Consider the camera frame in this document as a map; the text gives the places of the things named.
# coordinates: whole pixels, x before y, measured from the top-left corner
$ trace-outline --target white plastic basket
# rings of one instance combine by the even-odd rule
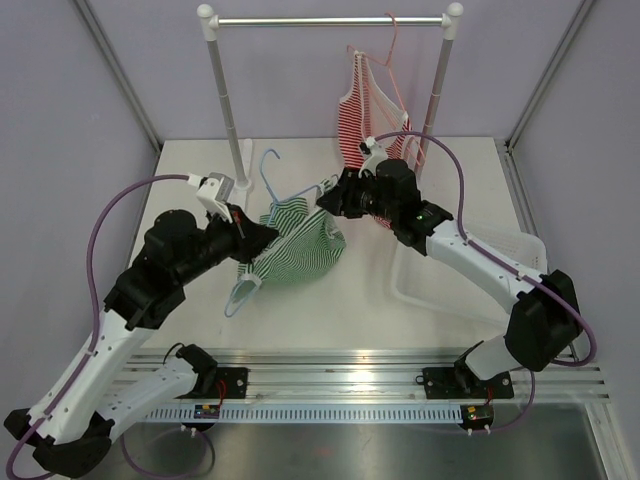
[[[547,252],[539,238],[471,221],[465,222],[465,228],[516,262],[546,273]],[[430,268],[435,263],[439,267]],[[402,244],[398,244],[393,260],[391,292],[413,305],[501,327],[509,320],[498,303],[473,282]]]

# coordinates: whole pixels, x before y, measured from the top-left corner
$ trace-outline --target white pipe connector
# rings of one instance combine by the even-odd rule
[[[447,13],[442,15],[442,26],[444,27],[444,39],[455,40],[458,33],[458,24],[464,8],[458,2],[454,2],[447,7]]]
[[[211,5],[203,3],[198,7],[198,17],[200,18],[200,25],[202,26],[202,33],[204,39],[207,42],[213,42],[216,40],[216,30],[218,27],[218,16],[213,14],[213,8]]]

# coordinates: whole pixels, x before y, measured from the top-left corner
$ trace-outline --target gray floor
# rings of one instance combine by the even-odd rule
[[[498,410],[498,421],[515,414]],[[197,464],[200,445],[174,426],[138,425],[127,432],[138,464],[158,474],[178,474]],[[457,427],[428,425],[217,425],[216,451],[193,478],[285,479],[603,479],[586,417],[576,406],[536,406],[520,427],[468,438]],[[124,462],[120,445],[88,477],[144,478]]]

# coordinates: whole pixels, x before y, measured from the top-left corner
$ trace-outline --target wall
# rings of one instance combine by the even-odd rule
[[[151,173],[154,155],[70,2],[0,0],[0,45],[4,419],[39,400],[89,334],[91,228],[115,193]],[[125,263],[140,206],[138,195],[104,226],[101,296]],[[0,428],[2,463],[14,444]],[[29,460],[21,474],[38,471]]]
[[[129,79],[163,138],[222,138],[225,127],[196,16],[203,0],[92,0]],[[232,16],[438,15],[449,0],[235,0]],[[462,0],[465,14],[445,81],[436,133],[506,137],[578,0]],[[385,57],[381,28],[232,29],[220,49],[240,136],[335,136],[350,82],[345,47]],[[424,121],[442,33],[404,27],[395,71],[416,125]],[[386,73],[376,78],[390,94]]]
[[[640,464],[640,66],[634,0],[596,2],[516,148],[554,266],[571,272]]]

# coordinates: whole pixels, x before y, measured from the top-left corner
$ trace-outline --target black cable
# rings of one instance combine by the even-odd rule
[[[165,362],[167,361],[167,358],[169,357],[169,355],[171,355],[171,352],[173,352],[173,350],[174,350],[176,347],[180,346],[180,345],[182,345],[182,346],[184,347],[184,343],[182,343],[182,342],[178,342],[178,343],[174,344],[174,345],[173,345],[173,346],[172,346],[172,347],[167,351],[166,355],[165,355],[165,356],[164,356],[164,358],[162,359],[162,364],[163,364],[163,365],[164,365],[164,364],[165,364]]]

